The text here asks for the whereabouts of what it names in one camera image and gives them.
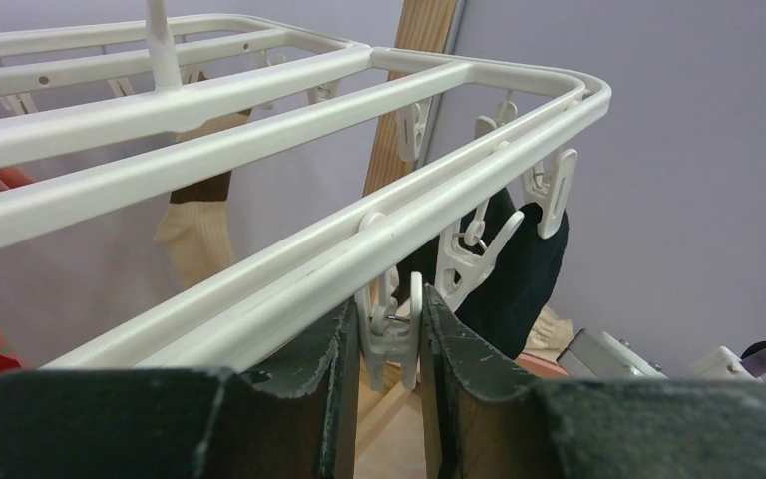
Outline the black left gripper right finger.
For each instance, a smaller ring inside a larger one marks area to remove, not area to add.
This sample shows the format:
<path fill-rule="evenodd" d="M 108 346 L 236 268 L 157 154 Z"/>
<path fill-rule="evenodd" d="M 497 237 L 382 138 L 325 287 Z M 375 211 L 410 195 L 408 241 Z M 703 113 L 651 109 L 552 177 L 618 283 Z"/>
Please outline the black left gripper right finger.
<path fill-rule="evenodd" d="M 545 379 L 423 288 L 431 478 L 766 478 L 766 384 Z"/>

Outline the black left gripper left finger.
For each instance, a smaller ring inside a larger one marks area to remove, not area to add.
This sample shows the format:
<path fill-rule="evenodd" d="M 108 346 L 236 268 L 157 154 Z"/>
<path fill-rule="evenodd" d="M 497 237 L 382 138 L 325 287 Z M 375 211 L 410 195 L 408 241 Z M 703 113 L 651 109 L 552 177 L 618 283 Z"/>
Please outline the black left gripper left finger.
<path fill-rule="evenodd" d="M 244 372 L 0 375 L 0 478 L 349 478 L 357 307 L 346 300 Z"/>

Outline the black sock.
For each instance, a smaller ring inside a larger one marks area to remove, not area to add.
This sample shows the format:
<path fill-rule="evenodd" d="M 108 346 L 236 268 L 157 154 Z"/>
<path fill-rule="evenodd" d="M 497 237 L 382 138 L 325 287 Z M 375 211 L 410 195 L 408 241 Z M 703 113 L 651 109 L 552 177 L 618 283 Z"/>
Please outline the black sock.
<path fill-rule="evenodd" d="M 493 241 L 516 207 L 506 188 L 495 193 L 485 215 L 483 240 Z M 569 218 L 563 213 L 558 231 L 541 239 L 537 226 L 543 211 L 536 203 L 518 209 L 524 219 L 500 251 L 494 270 L 457 308 L 458 319 L 510 359 L 523 352 L 543 307 L 551 298 L 569 238 Z M 402 285 L 394 293 L 399 305 L 409 297 L 410 272 L 421 272 L 433 284 L 438 238 L 433 238 L 397 264 Z"/>

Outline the pink plastic laundry basket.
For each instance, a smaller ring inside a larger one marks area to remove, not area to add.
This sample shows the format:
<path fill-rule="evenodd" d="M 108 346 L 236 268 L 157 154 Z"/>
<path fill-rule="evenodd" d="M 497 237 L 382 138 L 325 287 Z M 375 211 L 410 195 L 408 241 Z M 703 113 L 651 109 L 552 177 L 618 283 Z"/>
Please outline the pink plastic laundry basket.
<path fill-rule="evenodd" d="M 540 378 L 565 378 L 567 372 L 559 365 L 540 357 L 521 353 L 515 363 L 528 373 Z"/>

